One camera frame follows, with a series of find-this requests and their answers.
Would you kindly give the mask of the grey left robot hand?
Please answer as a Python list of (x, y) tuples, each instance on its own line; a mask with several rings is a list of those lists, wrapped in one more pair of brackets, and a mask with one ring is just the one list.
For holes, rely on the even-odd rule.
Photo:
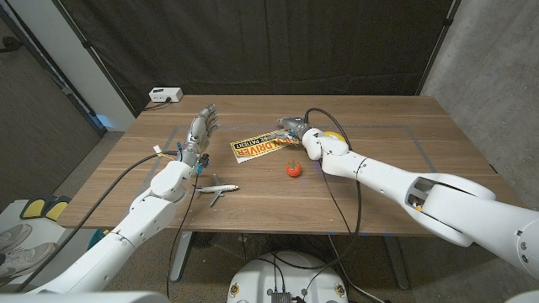
[(208, 104), (192, 120), (187, 131), (179, 160), (191, 167), (195, 165), (210, 144), (212, 133), (221, 125), (218, 123), (215, 104)]

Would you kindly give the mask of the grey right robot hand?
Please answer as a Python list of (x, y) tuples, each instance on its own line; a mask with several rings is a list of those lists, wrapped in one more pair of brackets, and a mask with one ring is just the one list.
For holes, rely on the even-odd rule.
[(268, 136), (269, 140), (298, 140), (312, 127), (304, 118), (283, 117), (276, 120), (276, 123), (283, 127), (282, 130), (276, 131)]

